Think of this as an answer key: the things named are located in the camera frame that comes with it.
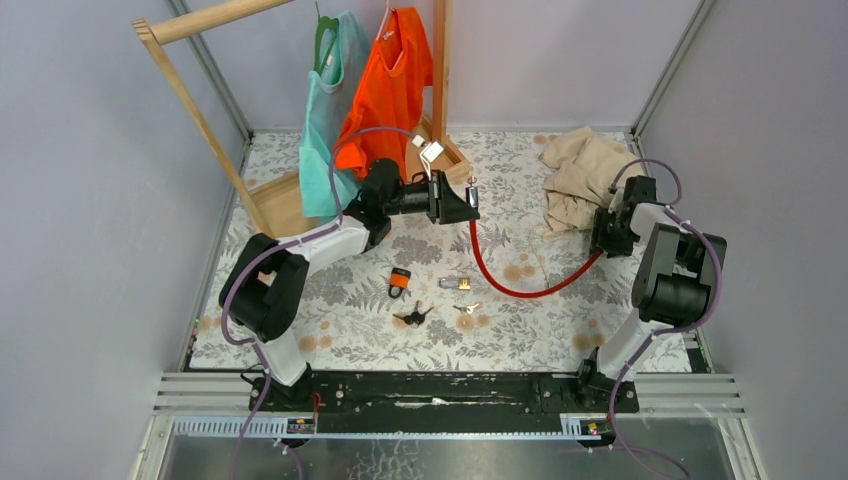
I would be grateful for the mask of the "red cable lock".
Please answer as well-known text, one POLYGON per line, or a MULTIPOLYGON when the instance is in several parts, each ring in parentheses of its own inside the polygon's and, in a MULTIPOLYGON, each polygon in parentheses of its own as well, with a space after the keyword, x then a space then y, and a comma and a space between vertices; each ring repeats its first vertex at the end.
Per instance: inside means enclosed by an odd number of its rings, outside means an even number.
POLYGON ((484 283, 488 271, 498 285, 523 298, 556 294, 599 301, 610 284, 609 263, 590 259, 586 231, 552 232, 543 219, 542 197, 538 188, 512 184, 481 188, 476 231, 484 266, 478 265, 470 228, 463 225, 451 245, 468 257, 463 273, 473 270, 484 283))

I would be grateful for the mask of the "brass padlock with key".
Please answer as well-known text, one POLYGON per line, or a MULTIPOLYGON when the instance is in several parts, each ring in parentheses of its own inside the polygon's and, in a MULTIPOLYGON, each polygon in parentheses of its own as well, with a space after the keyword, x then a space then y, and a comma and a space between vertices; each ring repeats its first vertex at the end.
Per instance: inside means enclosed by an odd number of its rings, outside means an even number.
POLYGON ((471 279, 469 277, 446 277, 438 280, 438 286, 447 290, 457 290, 467 292, 472 289, 471 279))

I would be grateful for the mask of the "orange black padlock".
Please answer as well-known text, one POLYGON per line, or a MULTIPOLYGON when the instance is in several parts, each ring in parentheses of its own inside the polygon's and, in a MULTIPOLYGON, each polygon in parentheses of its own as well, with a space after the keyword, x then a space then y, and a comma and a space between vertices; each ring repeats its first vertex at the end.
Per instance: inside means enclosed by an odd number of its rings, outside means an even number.
POLYGON ((412 273, 402 268, 393 268, 388 279, 388 296, 399 299, 407 290, 412 273))

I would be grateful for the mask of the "small brass padlock keys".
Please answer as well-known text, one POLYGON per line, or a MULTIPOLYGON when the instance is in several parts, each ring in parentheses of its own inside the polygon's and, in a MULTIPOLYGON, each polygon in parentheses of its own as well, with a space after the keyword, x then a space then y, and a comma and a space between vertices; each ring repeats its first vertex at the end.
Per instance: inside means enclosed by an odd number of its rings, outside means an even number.
POLYGON ((481 304, 479 302, 471 305, 454 305, 454 308, 463 315, 470 315, 480 307, 481 304))

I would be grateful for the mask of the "black key bunch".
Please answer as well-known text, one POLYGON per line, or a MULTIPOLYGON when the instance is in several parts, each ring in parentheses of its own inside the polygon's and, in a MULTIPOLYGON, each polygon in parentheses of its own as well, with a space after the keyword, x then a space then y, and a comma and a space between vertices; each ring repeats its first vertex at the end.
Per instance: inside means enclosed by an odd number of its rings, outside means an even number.
POLYGON ((414 307, 409 313, 393 314, 393 319, 398 325, 403 327, 418 328, 426 320, 427 315, 433 310, 432 307, 424 309, 421 301, 416 301, 414 307))

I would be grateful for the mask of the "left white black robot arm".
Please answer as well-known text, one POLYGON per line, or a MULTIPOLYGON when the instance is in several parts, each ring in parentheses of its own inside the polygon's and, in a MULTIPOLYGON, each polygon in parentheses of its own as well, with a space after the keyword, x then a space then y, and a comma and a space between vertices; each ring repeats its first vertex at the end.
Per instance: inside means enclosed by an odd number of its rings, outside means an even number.
POLYGON ((379 159, 368 169, 357 196, 333 222, 300 236, 253 235, 219 293, 224 320, 247 328, 266 374, 275 382, 272 398, 288 411, 309 401, 301 355, 292 325, 310 275, 376 247, 396 215, 423 213, 434 224, 479 219, 478 192, 469 185, 459 196, 447 175, 432 170, 405 182, 395 161, 379 159))

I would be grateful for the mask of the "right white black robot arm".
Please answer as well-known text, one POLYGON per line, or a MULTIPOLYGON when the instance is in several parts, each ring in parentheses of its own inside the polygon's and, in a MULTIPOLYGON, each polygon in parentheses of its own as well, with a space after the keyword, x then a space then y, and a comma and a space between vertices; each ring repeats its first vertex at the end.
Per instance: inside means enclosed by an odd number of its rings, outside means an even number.
POLYGON ((661 204, 650 177, 631 177, 612 192, 611 205, 594 215, 591 253, 625 257, 637 244, 644 251, 631 289, 631 314, 579 366, 573 396, 589 412, 624 397, 658 337, 687 331, 712 312, 728 247, 725 238, 696 232, 661 204))

